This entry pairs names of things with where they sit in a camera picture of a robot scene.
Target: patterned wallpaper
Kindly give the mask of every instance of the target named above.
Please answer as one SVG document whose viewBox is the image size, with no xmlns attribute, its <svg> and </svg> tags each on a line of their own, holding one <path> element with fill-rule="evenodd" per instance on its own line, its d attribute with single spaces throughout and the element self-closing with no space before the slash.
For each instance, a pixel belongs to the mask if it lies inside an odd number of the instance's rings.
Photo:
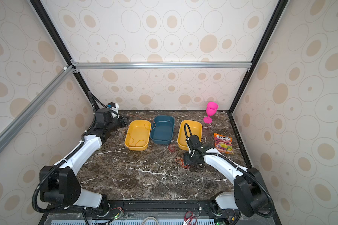
<svg viewBox="0 0 338 225">
<path fill-rule="evenodd" d="M 69 75 L 0 153 L 0 225 L 38 224 L 42 214 L 31 197 L 40 169 L 69 153 L 92 120 L 87 98 Z"/>
<path fill-rule="evenodd" d="M 0 1 L 0 132 L 66 63 L 25 0 Z"/>
<path fill-rule="evenodd" d="M 293 0 L 234 112 L 283 225 L 338 225 L 338 0 Z"/>
<path fill-rule="evenodd" d="M 81 70 L 104 104 L 120 109 L 198 110 L 210 101 L 228 110 L 246 68 Z"/>
<path fill-rule="evenodd" d="M 277 0 L 42 0 L 78 62 L 251 61 Z"/>
</svg>

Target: yellow plastic container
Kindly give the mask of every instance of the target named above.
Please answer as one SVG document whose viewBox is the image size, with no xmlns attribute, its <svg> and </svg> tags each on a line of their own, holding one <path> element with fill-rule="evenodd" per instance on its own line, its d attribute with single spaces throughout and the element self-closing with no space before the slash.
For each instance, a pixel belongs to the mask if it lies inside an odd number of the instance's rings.
<svg viewBox="0 0 338 225">
<path fill-rule="evenodd" d="M 188 145 L 185 142 L 186 137 L 185 137 L 185 132 L 184 132 L 184 124 L 189 125 L 192 135 L 194 134 L 198 135 L 200 141 L 201 141 L 201 130 L 203 126 L 198 121 L 193 121 L 193 120 L 183 120 L 182 123 L 180 124 L 178 140 L 177 140 L 178 145 L 180 149 L 188 151 L 189 150 Z"/>
<path fill-rule="evenodd" d="M 144 151 L 148 148 L 151 123 L 148 120 L 134 120 L 126 133 L 125 146 L 129 150 Z"/>
</svg>

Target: marble tabletop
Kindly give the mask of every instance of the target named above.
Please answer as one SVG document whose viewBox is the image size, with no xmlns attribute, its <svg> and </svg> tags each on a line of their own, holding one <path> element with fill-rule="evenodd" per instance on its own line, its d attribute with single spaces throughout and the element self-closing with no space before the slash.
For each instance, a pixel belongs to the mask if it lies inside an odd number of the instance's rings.
<svg viewBox="0 0 338 225">
<path fill-rule="evenodd" d="M 154 119 L 157 115 L 170 115 L 175 119 L 171 146 L 154 144 L 149 140 L 145 151 L 131 151 L 124 145 L 128 127 L 112 132 L 103 146 L 94 152 L 77 174 L 83 189 L 106 194 L 109 200 L 162 200 L 162 199 L 210 199 L 221 191 L 232 191 L 233 185 L 212 166 L 182 168 L 177 157 L 184 150 L 177 144 L 180 123 L 185 119 L 203 125 L 202 143 L 214 146 L 214 133 L 232 137 L 233 155 L 227 155 L 235 163 L 245 166 L 238 142 L 226 112 L 217 112 L 213 122 L 206 124 L 203 111 L 119 111 L 130 115 L 129 122 L 142 118 Z"/>
</svg>

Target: dark blue plastic container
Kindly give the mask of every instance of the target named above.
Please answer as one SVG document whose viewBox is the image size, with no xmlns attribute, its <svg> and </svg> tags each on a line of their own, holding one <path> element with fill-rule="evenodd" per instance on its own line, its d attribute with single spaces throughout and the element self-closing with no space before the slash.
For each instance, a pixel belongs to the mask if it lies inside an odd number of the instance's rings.
<svg viewBox="0 0 338 225">
<path fill-rule="evenodd" d="M 150 132 L 150 139 L 155 144 L 170 144 L 174 133 L 174 118 L 172 116 L 159 115 L 154 118 L 154 122 L 155 128 Z"/>
</svg>

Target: pink goblet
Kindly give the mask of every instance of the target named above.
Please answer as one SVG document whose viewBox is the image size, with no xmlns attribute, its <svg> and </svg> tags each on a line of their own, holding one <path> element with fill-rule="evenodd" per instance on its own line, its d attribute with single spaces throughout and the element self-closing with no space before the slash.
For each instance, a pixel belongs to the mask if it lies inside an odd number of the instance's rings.
<svg viewBox="0 0 338 225">
<path fill-rule="evenodd" d="M 203 121 L 207 124 L 210 124 L 212 123 L 212 118 L 210 118 L 210 116 L 214 115 L 216 113 L 218 109 L 218 104 L 216 104 L 215 102 L 208 102 L 208 105 L 207 105 L 207 115 L 206 117 L 204 117 Z"/>
</svg>

